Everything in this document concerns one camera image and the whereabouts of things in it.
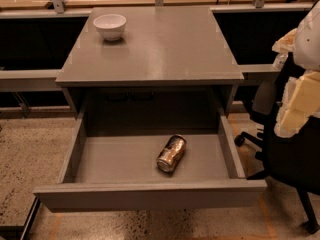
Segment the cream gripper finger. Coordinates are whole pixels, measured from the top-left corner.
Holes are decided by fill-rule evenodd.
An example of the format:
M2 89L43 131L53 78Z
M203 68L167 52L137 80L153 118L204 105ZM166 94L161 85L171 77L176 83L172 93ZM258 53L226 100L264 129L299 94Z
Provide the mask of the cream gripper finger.
M272 46L272 50L279 54L290 53L293 51L294 39L297 29L294 28L278 39Z
M285 85L274 133L281 138L291 138L311 116L318 118L319 110L320 72L307 71L299 78L290 77Z

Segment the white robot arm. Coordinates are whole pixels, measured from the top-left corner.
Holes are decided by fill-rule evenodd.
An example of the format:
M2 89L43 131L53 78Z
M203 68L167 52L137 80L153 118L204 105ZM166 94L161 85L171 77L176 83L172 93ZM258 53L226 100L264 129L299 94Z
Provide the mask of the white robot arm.
M278 53L293 55L295 65L305 72L290 77L284 88L274 132L291 138L311 116L319 117L320 109L320 1L315 2L298 27L278 39L272 46Z

